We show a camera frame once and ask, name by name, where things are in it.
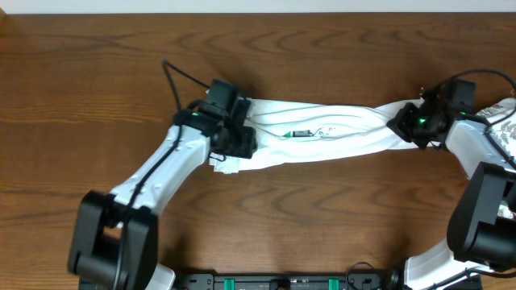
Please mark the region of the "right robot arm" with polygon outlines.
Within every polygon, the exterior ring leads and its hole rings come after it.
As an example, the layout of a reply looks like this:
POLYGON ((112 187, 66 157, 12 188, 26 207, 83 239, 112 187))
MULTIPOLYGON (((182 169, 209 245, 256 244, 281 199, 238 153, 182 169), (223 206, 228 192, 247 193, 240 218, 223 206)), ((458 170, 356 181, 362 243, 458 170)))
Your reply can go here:
POLYGON ((454 209, 447 236, 412 256, 387 276, 387 289, 480 289, 481 277, 515 276, 514 157, 495 139, 494 124, 475 115, 476 84, 451 77, 422 92, 420 106, 407 104, 387 127, 424 149, 431 142, 451 152, 469 184, 454 209))

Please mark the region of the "white printed t-shirt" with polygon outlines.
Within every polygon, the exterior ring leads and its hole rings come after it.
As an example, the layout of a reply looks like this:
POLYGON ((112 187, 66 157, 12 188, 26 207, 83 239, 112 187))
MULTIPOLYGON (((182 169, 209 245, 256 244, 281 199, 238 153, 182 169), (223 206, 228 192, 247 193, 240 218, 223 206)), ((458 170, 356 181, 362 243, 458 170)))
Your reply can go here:
POLYGON ((386 126, 408 103, 420 106, 422 100, 371 108, 253 99, 244 124, 256 130, 257 150, 250 159, 213 154, 209 164, 215 172, 232 174, 413 149, 415 144, 403 141, 386 126))

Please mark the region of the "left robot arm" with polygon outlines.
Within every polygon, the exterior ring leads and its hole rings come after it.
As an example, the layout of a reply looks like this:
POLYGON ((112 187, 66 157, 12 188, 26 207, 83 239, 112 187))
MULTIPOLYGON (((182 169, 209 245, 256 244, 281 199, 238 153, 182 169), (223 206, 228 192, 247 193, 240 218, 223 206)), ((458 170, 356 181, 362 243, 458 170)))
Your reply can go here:
POLYGON ((157 261, 159 216, 210 154, 249 159, 256 132, 244 120, 252 103, 215 80, 206 99, 180 110, 161 145, 127 180, 81 200, 68 270, 100 289, 170 289, 176 274, 157 261))

